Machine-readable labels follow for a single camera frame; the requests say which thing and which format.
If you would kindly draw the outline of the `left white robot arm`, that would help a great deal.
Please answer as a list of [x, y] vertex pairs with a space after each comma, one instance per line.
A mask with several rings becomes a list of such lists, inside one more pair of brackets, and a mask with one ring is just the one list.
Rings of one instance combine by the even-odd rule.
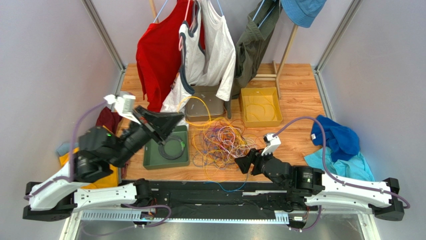
[[164, 144], [178, 123], [182, 112], [153, 112], [137, 106], [131, 112], [129, 127], [120, 136], [95, 126], [79, 137], [79, 150], [44, 182], [26, 185], [22, 217], [25, 220], [54, 222], [94, 207], [120, 205], [150, 208], [155, 200], [150, 183], [143, 178], [126, 185], [89, 189], [89, 185], [122, 168], [149, 141]]

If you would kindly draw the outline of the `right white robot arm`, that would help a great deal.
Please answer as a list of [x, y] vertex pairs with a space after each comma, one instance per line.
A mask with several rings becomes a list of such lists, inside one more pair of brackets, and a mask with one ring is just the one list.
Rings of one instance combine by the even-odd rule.
[[364, 181], [327, 174], [319, 168], [293, 166], [272, 154], [263, 155], [252, 148], [234, 160], [243, 174], [264, 175], [280, 190], [286, 191], [290, 207], [337, 207], [354, 209], [386, 221], [399, 222], [405, 215], [404, 204], [396, 197], [400, 190], [395, 178]]

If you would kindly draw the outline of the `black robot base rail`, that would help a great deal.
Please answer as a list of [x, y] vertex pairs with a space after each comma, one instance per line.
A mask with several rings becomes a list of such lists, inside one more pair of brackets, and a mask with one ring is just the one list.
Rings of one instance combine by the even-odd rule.
[[268, 182], [146, 181], [144, 195], [151, 193], [149, 206], [159, 205], [149, 217], [147, 209], [122, 204], [83, 212], [84, 220], [170, 223], [279, 224], [302, 229], [308, 207], [302, 199], [291, 202], [282, 187]]

